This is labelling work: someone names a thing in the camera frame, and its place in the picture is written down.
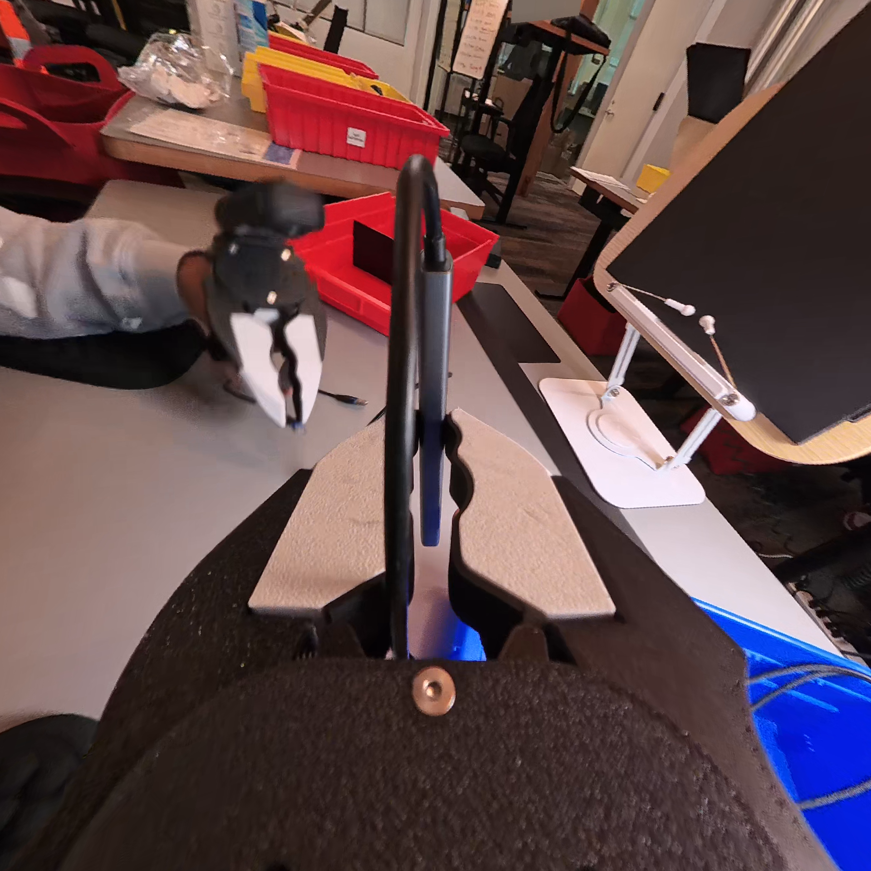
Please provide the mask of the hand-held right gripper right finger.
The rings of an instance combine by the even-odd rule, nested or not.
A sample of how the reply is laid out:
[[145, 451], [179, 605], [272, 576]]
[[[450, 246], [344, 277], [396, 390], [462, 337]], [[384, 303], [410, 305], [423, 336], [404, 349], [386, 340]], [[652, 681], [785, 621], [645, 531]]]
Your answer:
[[613, 617], [616, 605], [548, 468], [463, 409], [445, 423], [457, 570], [546, 621]]

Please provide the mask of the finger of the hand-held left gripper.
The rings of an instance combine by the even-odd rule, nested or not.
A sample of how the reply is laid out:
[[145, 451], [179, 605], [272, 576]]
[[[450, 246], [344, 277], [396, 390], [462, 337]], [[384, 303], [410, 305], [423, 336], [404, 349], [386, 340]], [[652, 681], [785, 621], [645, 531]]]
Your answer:
[[274, 356], [279, 356], [280, 363], [285, 361], [286, 354], [277, 347], [284, 339], [287, 322], [287, 315], [279, 310], [230, 315], [241, 378], [260, 409], [280, 428], [289, 425], [289, 411], [287, 390], [281, 385], [280, 366]]
[[300, 313], [282, 331], [284, 363], [280, 382], [290, 400], [289, 420], [307, 423], [319, 396], [323, 351], [315, 319]]

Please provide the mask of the black cable blue plugs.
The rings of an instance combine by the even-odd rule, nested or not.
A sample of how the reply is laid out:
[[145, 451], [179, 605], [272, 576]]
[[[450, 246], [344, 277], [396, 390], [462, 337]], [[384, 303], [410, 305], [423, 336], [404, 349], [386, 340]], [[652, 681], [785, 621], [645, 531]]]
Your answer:
[[[334, 393], [323, 388], [318, 389], [318, 395], [330, 398], [333, 401], [339, 402], [342, 405], [352, 408], [364, 408], [367, 406], [367, 400], [365, 400], [364, 398], [348, 394]], [[291, 417], [287, 418], [287, 426], [291, 430], [303, 430], [305, 428], [305, 425], [306, 424], [303, 421], [292, 419]]]

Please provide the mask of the grey usb hub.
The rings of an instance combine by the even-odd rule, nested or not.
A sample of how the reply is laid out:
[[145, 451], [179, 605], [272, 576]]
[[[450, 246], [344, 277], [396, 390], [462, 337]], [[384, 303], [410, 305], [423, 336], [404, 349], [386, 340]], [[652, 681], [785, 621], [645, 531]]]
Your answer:
[[443, 475], [443, 422], [449, 380], [453, 260], [424, 264], [418, 282], [418, 464], [421, 543], [439, 545]]

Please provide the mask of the blue plastic bin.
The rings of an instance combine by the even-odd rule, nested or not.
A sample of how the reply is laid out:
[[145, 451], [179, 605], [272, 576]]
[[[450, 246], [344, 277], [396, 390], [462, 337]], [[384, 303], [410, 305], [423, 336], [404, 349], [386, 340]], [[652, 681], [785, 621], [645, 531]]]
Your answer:
[[758, 736], [834, 865], [870, 868], [869, 667], [696, 599], [743, 650]]

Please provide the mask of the person's left forearm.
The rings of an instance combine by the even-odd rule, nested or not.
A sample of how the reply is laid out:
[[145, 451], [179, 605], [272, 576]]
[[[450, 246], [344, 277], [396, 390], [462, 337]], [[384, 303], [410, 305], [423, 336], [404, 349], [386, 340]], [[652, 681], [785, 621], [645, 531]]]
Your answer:
[[1, 334], [59, 340], [190, 320], [176, 270], [190, 250], [141, 224], [56, 223], [1, 209]]

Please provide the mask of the person's left hand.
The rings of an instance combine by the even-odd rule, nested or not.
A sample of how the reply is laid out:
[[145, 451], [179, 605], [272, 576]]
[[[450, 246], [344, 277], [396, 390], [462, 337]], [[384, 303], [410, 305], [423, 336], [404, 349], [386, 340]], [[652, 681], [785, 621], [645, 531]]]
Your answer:
[[191, 250], [180, 258], [176, 270], [178, 295], [190, 319], [206, 336], [212, 332], [206, 303], [206, 281], [211, 275], [212, 262], [205, 252]]

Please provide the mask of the wooden edged desk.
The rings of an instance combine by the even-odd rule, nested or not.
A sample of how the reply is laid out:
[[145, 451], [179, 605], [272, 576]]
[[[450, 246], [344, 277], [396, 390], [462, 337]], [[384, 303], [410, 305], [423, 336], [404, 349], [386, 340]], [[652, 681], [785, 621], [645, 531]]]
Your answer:
[[[285, 179], [300, 187], [340, 200], [382, 191], [394, 192], [399, 171], [341, 158], [301, 152], [288, 166], [257, 163], [219, 155], [199, 147], [168, 143], [132, 132], [132, 127], [158, 111], [150, 101], [133, 97], [102, 130], [103, 148], [114, 158], [142, 165], [188, 171], [229, 180]], [[234, 83], [233, 96], [206, 110], [205, 117], [267, 134], [266, 116], [254, 113]], [[463, 209], [473, 220], [484, 216], [484, 202], [438, 158], [434, 172], [443, 208]]]

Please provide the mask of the paper sheet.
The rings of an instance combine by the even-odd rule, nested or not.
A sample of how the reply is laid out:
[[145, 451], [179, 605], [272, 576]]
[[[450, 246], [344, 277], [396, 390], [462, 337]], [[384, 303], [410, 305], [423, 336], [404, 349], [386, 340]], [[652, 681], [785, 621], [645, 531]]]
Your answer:
[[268, 132], [173, 109], [149, 114], [132, 125], [130, 133], [176, 147], [212, 152], [248, 162], [269, 163], [290, 169], [296, 169], [299, 164], [299, 152], [276, 145]]

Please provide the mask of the red storage crate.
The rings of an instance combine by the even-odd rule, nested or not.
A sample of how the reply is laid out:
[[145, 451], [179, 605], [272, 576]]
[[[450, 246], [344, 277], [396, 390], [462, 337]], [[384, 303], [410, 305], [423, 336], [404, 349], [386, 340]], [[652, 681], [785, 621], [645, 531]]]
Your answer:
[[614, 357], [625, 337], [626, 319], [606, 304], [592, 276], [573, 282], [557, 319], [587, 356]]

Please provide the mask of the red felt tote bag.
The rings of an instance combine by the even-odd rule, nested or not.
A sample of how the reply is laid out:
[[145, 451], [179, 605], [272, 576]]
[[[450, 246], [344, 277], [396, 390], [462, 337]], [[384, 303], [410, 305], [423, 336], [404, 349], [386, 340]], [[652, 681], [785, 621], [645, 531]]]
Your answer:
[[93, 49], [32, 48], [1, 67], [1, 174], [90, 188], [135, 180], [133, 164], [102, 145], [103, 126], [132, 97]]

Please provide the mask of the white power strip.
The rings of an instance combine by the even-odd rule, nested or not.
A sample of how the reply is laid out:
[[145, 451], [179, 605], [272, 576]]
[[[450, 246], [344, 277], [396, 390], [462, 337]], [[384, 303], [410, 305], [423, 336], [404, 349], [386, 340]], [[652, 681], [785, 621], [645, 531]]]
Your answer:
[[840, 626], [836, 625], [831, 617], [824, 615], [814, 606], [813, 603], [815, 600], [811, 593], [801, 590], [791, 582], [787, 585], [787, 590], [793, 599], [800, 604], [802, 611], [811, 618], [815, 625], [822, 630], [827, 639], [831, 641], [837, 652], [839, 652], [843, 657], [862, 665], [869, 663], [869, 659], [866, 658], [866, 655], [859, 651], [851, 641], [847, 640]]

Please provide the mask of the whiteboard with writing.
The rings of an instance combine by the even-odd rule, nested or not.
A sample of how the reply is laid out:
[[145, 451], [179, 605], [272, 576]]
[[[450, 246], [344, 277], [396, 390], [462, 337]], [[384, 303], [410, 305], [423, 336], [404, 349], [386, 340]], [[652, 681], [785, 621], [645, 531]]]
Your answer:
[[474, 80], [483, 77], [509, 1], [471, 1], [451, 72]]

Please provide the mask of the orange traffic cone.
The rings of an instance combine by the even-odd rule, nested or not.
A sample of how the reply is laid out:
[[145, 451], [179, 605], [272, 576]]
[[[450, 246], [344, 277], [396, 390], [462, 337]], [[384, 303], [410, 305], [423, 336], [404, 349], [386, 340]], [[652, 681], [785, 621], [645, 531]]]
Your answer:
[[29, 33], [16, 15], [13, 4], [1, 1], [2, 62], [21, 68], [30, 49]]

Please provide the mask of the black faced wooden board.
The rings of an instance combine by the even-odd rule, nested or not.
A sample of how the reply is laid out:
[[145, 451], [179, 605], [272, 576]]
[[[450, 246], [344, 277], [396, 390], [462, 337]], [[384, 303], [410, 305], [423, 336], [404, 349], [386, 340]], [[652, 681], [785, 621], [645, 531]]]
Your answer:
[[619, 231], [597, 290], [747, 442], [869, 455], [869, 5]]

